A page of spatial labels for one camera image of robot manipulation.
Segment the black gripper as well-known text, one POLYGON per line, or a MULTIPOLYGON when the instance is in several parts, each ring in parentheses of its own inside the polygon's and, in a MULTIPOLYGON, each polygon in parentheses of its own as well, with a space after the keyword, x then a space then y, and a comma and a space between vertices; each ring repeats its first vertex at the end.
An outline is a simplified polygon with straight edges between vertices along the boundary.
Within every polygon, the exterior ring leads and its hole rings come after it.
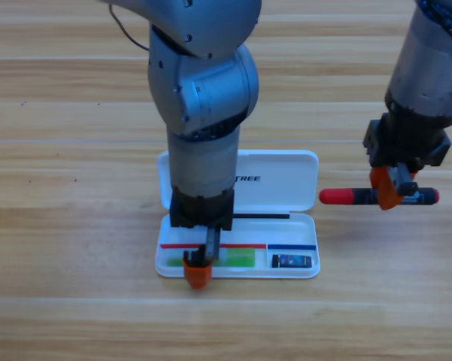
POLYGON ((445 129, 450 117, 428 117, 396 103, 379 120, 371 120, 363 145, 369 157, 372 188, 382 210, 399 205, 417 192, 417 172, 440 166, 451 142, 445 129))
POLYGON ((188 196, 177 187, 172 190, 169 208, 172 227, 211 227, 204 244, 183 254, 184 278, 192 289, 205 288, 212 278, 214 262, 219 259, 220 229, 232 229, 234 196, 233 188, 214 197, 188 196))

